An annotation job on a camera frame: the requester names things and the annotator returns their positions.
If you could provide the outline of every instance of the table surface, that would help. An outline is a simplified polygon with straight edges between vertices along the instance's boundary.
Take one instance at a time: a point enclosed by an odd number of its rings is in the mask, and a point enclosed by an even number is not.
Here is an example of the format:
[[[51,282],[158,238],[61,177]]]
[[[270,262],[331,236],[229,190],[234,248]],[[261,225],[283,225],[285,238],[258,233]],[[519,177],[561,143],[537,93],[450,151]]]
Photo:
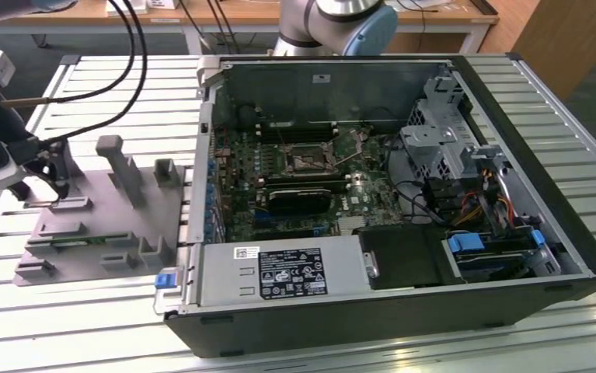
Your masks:
[[[538,81],[527,79],[505,55],[469,57],[469,61],[596,238],[596,144],[569,113],[547,102],[554,103]],[[62,65],[45,95],[101,88],[126,64],[125,56],[102,56]],[[83,169],[109,169],[95,152],[101,134],[125,138],[123,150],[139,166],[151,166],[155,158],[193,164],[201,103],[197,64],[198,56],[151,57],[147,86],[131,113],[111,127],[71,141]],[[82,102],[41,106],[30,130],[46,138],[110,118],[137,87],[139,66],[113,92]],[[481,130],[497,143],[491,128],[481,123]],[[181,220],[189,221],[189,205],[183,212]],[[553,305],[505,328],[199,359],[153,311],[154,276],[29,288],[11,283],[37,214],[9,192],[0,193],[0,372],[596,371],[596,293]],[[186,236],[183,225],[182,242]]]
[[[190,13],[199,25],[213,25],[215,19],[206,0],[186,1]],[[426,12],[425,19],[431,25],[461,25],[469,23],[498,23],[498,16],[485,16],[470,0],[454,0],[453,5],[437,6],[439,12]],[[234,25],[277,25],[279,2],[265,0],[225,0],[226,16]],[[145,24],[167,24],[167,20],[189,24],[185,10],[149,9],[139,15]],[[401,24],[422,24],[422,13],[399,12]],[[106,15],[106,0],[81,0],[77,6],[58,13],[33,14],[0,22],[0,26],[111,26],[122,24],[121,18]]]

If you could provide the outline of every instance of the barcode sticker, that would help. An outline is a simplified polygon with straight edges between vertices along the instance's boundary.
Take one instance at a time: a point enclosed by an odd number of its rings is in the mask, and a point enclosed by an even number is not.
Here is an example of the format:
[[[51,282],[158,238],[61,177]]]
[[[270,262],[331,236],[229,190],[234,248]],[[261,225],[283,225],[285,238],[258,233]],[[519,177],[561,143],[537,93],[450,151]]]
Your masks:
[[[153,18],[153,23],[181,23],[179,19],[175,18]]]
[[[259,247],[235,247],[234,248],[234,259],[257,259],[259,258]]]

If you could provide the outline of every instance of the power supply label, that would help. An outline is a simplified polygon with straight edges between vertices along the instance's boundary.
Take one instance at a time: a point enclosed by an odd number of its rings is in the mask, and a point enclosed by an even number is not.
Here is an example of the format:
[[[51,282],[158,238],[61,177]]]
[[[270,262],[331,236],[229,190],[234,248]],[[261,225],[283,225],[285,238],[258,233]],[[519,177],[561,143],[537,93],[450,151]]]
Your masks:
[[[262,251],[259,281],[263,299],[326,295],[329,283],[321,249]]]

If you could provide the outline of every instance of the motherboard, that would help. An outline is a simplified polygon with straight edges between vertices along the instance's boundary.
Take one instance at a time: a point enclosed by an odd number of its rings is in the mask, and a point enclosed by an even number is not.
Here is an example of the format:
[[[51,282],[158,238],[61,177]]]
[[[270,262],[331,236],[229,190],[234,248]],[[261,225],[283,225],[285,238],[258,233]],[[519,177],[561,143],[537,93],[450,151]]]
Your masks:
[[[218,131],[226,241],[351,235],[403,221],[383,161],[386,134],[365,124]]]

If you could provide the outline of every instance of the desk leg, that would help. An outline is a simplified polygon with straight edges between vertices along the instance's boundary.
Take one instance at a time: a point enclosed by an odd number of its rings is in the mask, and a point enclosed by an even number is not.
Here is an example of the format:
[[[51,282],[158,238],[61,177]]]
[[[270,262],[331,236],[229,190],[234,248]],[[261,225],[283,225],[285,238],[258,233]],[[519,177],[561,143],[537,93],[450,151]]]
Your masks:
[[[31,35],[33,40],[35,41],[35,45],[38,48],[47,48],[50,46],[50,43],[47,42],[47,34],[46,33],[34,33]]]
[[[487,23],[473,26],[473,30],[463,40],[459,53],[478,53],[490,25]]]
[[[194,26],[190,25],[183,27],[183,35],[185,39],[187,40],[187,49],[190,54],[201,56],[203,54],[202,40],[199,39],[198,31]]]

